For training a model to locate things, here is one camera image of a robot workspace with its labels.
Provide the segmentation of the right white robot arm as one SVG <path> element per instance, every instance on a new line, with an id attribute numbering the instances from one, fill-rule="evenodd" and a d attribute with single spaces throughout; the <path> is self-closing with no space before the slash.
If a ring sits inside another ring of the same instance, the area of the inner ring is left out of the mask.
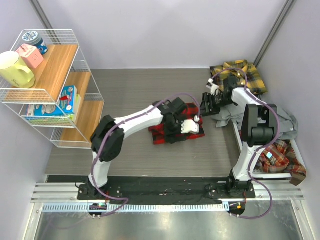
<path id="1" fill-rule="evenodd" d="M 280 122 L 277 106 L 261 101 L 248 88 L 238 87 L 233 76 L 226 78 L 223 90 L 214 84 L 213 79 L 209 79 L 206 86 L 210 91 L 202 95 L 202 117 L 217 115 L 227 106 L 243 111 L 240 135 L 243 145 L 239 159 L 222 183 L 209 186 L 211 191 L 236 198 L 253 190 L 251 185 L 255 165 L 261 153 L 278 138 Z"/>

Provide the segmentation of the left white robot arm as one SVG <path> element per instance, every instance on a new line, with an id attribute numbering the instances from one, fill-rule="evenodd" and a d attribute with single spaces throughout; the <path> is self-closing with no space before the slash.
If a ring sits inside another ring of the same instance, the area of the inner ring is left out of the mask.
<path id="1" fill-rule="evenodd" d="M 124 140 L 129 136 L 160 126 L 160 132 L 169 143 L 175 143 L 182 138 L 182 123 L 186 119 L 183 112 L 186 109 L 187 104 L 178 97 L 173 101 L 154 102 L 128 116 L 103 117 L 90 138 L 93 162 L 88 177 L 91 185 L 89 194 L 97 200 L 106 195 L 111 162 L 118 157 Z"/>

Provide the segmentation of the red black plaid shirt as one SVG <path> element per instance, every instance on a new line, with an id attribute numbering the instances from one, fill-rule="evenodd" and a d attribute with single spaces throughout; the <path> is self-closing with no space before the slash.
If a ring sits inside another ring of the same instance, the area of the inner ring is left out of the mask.
<path id="1" fill-rule="evenodd" d="M 195 115 L 198 114 L 198 107 L 194 102 L 186 103 L 185 109 L 181 112 L 181 115 L 185 115 L 185 120 L 193 119 Z M 205 136 L 205 131 L 203 129 L 203 119 L 200 118 L 199 122 L 199 133 L 192 134 L 187 133 L 187 140 L 194 140 L 202 138 Z M 164 134 L 164 124 L 151 126 L 148 128 L 148 131 L 152 133 L 152 140 L 154 145 L 167 144 L 165 143 L 165 134 Z"/>

